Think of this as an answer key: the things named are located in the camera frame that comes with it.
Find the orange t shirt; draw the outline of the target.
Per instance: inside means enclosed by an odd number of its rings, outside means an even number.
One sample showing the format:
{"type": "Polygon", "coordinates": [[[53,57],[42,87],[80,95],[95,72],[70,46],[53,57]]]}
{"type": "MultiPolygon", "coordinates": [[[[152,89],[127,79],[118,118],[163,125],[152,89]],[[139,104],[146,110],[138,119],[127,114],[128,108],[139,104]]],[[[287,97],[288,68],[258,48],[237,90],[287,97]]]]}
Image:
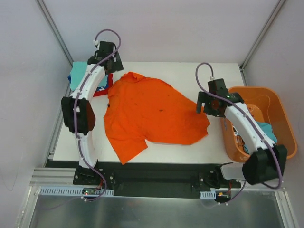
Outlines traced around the orange t shirt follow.
{"type": "Polygon", "coordinates": [[[192,145],[208,135],[210,122],[196,103],[168,83],[129,72],[108,92],[106,136],[122,165],[152,143],[192,145]]]}

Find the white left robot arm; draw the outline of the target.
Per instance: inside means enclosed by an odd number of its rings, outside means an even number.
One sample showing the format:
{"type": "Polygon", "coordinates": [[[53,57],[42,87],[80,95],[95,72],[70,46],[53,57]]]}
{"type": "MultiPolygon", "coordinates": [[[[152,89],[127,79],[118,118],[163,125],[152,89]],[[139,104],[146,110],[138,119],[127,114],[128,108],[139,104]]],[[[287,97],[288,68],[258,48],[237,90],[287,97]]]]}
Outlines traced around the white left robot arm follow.
{"type": "Polygon", "coordinates": [[[113,42],[98,41],[97,50],[86,64],[83,78],[70,96],[61,99],[64,125],[74,135],[79,153],[79,166],[85,169],[84,179],[91,185],[100,181],[100,172],[92,169],[98,162],[93,145],[96,117],[91,100],[100,81],[111,73],[123,70],[118,47],[113,42]]]}

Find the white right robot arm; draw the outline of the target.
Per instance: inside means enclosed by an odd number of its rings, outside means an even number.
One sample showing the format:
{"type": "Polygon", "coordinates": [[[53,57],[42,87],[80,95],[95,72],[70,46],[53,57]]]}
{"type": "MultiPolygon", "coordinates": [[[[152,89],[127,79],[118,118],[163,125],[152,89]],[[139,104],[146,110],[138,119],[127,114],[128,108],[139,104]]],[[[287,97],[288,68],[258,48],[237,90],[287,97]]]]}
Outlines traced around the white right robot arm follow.
{"type": "Polygon", "coordinates": [[[242,166],[245,180],[251,184],[263,184],[278,179],[280,188],[287,158],[287,149],[276,145],[259,127],[245,101],[238,93],[230,93],[224,79],[208,82],[203,90],[204,113],[228,119],[243,139],[250,157],[242,166]]]}

